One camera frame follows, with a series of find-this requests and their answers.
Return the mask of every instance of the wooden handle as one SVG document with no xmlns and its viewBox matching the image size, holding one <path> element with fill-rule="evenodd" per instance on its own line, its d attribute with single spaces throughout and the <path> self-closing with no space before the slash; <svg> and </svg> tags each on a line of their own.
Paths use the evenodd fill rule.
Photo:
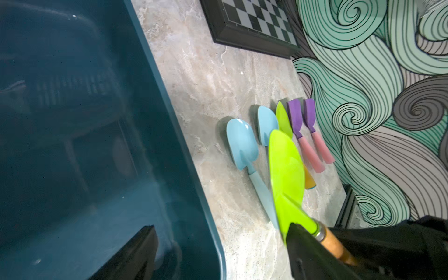
<svg viewBox="0 0 448 280">
<path fill-rule="evenodd" d="M 327 227 L 325 227 L 325 238 L 320 243 L 338 260 L 349 265 L 358 265 L 355 257 L 350 254 L 339 239 L 337 239 Z"/>
</svg>

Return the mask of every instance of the pink handle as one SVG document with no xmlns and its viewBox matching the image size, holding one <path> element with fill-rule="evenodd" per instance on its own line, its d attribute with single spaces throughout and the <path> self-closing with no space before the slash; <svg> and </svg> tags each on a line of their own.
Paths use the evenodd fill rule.
<svg viewBox="0 0 448 280">
<path fill-rule="evenodd" d="M 322 156 L 325 163 L 326 164 L 334 163 L 335 158 L 330 153 L 330 150 L 328 149 L 327 145 L 325 145 L 325 142 L 323 141 L 323 138 L 322 138 L 322 135 L 320 135 L 320 132 L 315 131 L 311 135 L 313 136 L 314 144 L 316 145 L 316 148 L 319 151 L 319 153 Z"/>
<path fill-rule="evenodd" d="M 302 153 L 308 158 L 317 173 L 321 173 L 325 170 L 324 165 L 320 162 L 319 156 L 314 151 L 313 147 L 308 143 L 305 137 L 299 138 L 299 145 Z"/>
</svg>

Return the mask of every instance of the marble countertop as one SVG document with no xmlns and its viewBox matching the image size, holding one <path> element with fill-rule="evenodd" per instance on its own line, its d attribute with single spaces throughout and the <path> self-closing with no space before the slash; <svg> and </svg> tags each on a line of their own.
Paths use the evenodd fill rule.
<svg viewBox="0 0 448 280">
<path fill-rule="evenodd" d="M 305 97 L 290 60 L 213 43 L 199 0 L 132 0 L 176 111 L 224 247 L 227 279 L 292 279 L 288 254 L 258 200 L 247 171 L 228 150 L 231 118 L 255 128 L 256 105 Z M 310 133 L 305 137 L 312 143 Z M 266 149 L 254 166 L 269 183 Z M 333 226 L 345 192 L 334 165 L 310 172 L 306 212 Z"/>
</svg>

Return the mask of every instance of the chessboard frame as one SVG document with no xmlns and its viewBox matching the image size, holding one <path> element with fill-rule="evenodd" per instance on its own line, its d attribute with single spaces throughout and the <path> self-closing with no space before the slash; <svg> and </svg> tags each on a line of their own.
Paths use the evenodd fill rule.
<svg viewBox="0 0 448 280">
<path fill-rule="evenodd" d="M 200 0 L 215 43 L 290 58 L 300 47 L 256 32 L 228 19 L 222 0 Z M 291 15 L 286 13 L 289 22 Z"/>
</svg>

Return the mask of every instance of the black frame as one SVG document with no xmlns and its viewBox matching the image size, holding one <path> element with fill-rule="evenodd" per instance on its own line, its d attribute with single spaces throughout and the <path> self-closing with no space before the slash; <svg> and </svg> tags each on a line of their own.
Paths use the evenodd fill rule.
<svg viewBox="0 0 448 280">
<path fill-rule="evenodd" d="M 298 46 L 229 21 L 221 0 L 200 0 L 200 2 L 215 43 L 288 59 L 300 50 Z M 290 15 L 286 13 L 286 16 L 291 22 Z"/>
<path fill-rule="evenodd" d="M 344 185 L 344 189 L 347 196 L 345 197 L 344 204 L 339 212 L 339 216 L 334 226 L 335 228 L 349 228 L 352 214 L 355 210 L 355 206 L 357 205 L 352 186 Z"/>
</svg>

